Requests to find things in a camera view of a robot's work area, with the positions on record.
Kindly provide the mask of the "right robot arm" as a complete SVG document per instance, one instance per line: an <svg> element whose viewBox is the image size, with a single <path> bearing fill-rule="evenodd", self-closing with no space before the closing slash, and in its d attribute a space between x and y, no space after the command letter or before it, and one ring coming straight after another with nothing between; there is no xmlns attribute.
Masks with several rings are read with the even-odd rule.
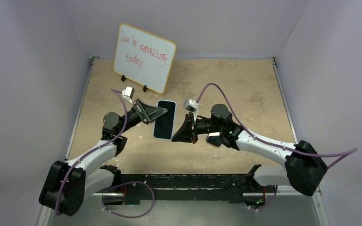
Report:
<svg viewBox="0 0 362 226"><path fill-rule="evenodd" d="M217 134L216 145L257 154L278 164L277 167L255 165L248 173L246 186L256 192L263 186L291 186L299 193L312 196L328 171L313 146L301 140L298 144L281 142L248 132L233 121L224 104L216 104L209 118L186 114L173 142L196 143L199 134Z"/></svg>

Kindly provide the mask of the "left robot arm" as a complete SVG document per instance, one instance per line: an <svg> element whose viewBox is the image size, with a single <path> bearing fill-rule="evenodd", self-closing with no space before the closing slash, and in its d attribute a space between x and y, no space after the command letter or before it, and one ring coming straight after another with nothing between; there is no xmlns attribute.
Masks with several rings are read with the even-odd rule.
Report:
<svg viewBox="0 0 362 226"><path fill-rule="evenodd" d="M69 161L54 162L42 187L39 203L56 214L73 216L83 201L94 193L107 189L115 193L134 182L123 182L121 171L105 162L124 149L127 138L122 133L139 123L150 124L166 115L167 109L151 106L136 99L130 110L120 116L108 112L103 117L102 137L98 143Z"/></svg>

